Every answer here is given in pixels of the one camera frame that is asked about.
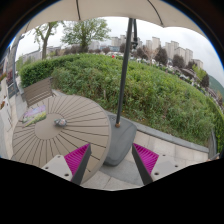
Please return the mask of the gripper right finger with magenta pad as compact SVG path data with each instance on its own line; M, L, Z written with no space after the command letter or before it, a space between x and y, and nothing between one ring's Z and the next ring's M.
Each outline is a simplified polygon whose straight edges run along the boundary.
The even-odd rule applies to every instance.
M132 155L144 185L180 169L180 165L166 154L159 155L136 143L132 144Z

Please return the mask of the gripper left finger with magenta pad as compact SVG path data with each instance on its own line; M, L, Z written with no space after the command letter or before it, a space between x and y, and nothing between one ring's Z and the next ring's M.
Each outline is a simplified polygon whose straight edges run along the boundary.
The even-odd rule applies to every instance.
M42 169L80 185L91 155L91 145L86 144L67 155L56 155Z

